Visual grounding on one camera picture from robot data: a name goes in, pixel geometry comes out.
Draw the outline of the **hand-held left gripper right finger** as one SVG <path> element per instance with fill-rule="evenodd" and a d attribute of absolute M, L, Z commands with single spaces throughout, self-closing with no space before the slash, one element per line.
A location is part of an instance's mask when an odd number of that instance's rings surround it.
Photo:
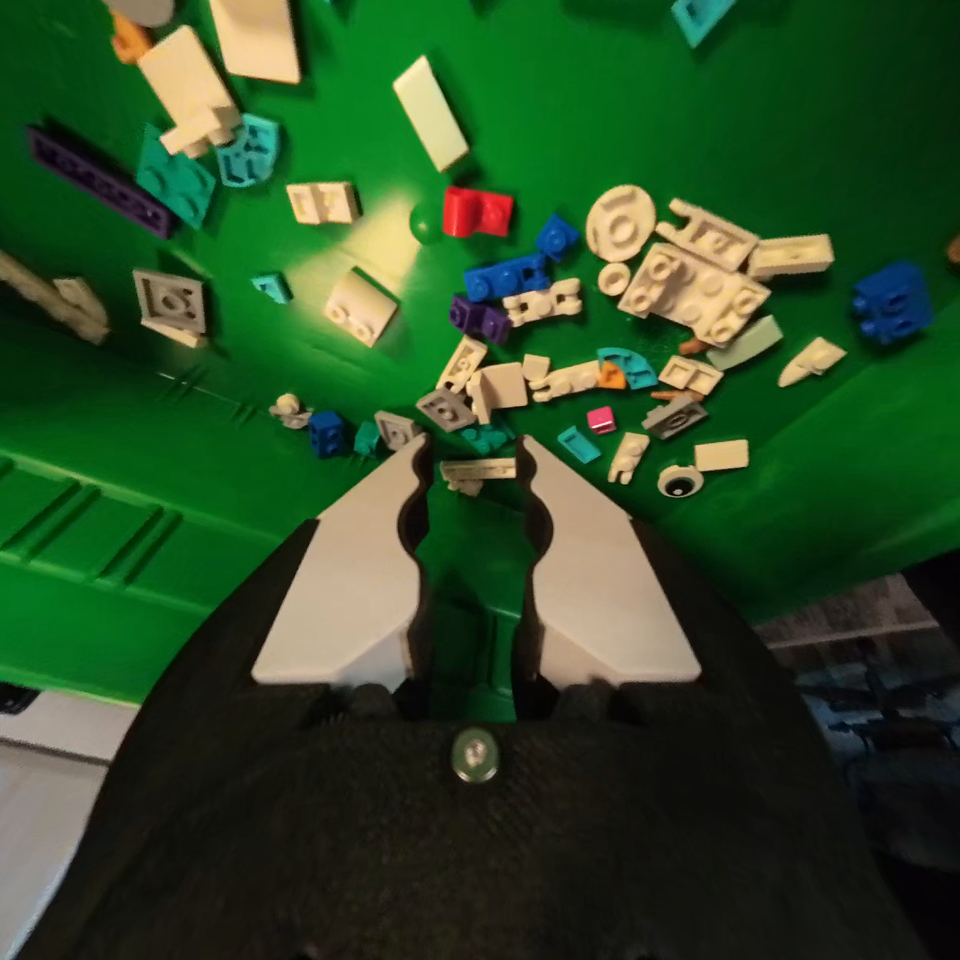
<path fill-rule="evenodd" d="M 689 683 L 702 673 L 631 516 L 532 436 L 517 444 L 536 550 L 515 669 L 553 687 Z"/>

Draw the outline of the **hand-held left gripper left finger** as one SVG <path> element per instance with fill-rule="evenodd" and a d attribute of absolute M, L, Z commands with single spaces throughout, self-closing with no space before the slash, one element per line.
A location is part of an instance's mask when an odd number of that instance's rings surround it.
<path fill-rule="evenodd" d="M 317 517 L 251 668 L 260 685 L 399 687 L 426 678 L 431 438 L 418 434 Z"/>

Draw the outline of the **green plastic bin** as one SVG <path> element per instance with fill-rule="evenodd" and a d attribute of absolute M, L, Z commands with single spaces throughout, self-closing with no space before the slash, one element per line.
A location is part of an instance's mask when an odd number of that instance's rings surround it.
<path fill-rule="evenodd" d="M 2 681 L 141 701 L 303 520 L 390 456 L 459 341 L 466 270 L 582 231 L 609 188 L 762 239 L 828 234 L 778 277 L 783 340 L 704 422 L 607 483 L 646 390 L 502 414 L 557 444 L 610 404 L 582 475 L 768 618 L 958 546 L 958 2 L 737 2 L 691 50 L 670 2 L 292 2 L 293 86 L 231 77 L 280 126 L 273 176 L 220 186 L 168 242 L 31 155 L 69 140 L 122 175 L 170 119 L 111 49 L 103 2 L 2 2 L 2 250 L 79 277 L 106 342 L 2 285 Z"/>

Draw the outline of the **pile of lego pieces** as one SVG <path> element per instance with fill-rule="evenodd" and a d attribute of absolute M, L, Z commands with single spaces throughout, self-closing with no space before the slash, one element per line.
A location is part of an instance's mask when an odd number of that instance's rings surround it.
<path fill-rule="evenodd" d="M 354 419 L 412 407 L 461 338 L 474 287 L 519 321 L 498 362 L 554 369 L 624 344 L 660 369 L 729 353 L 773 314 L 786 345 L 714 388 L 702 436 L 755 445 L 829 388 L 780 387 L 815 338 L 849 357 L 934 343 L 834 415 L 857 431 L 910 391 L 958 454 L 957 320 L 915 294 L 859 306 L 908 261 L 958 298 L 958 2 L 734 2 L 695 49 L 667 2 L 293 2 L 301 83 L 234 78 L 275 121 L 266 184 L 221 187 L 161 249 L 30 155 L 28 126 L 131 162 L 160 101 L 109 50 L 101 2 L 2 2 L 2 236 L 106 295 L 114 354 L 232 399 L 299 391 Z"/>

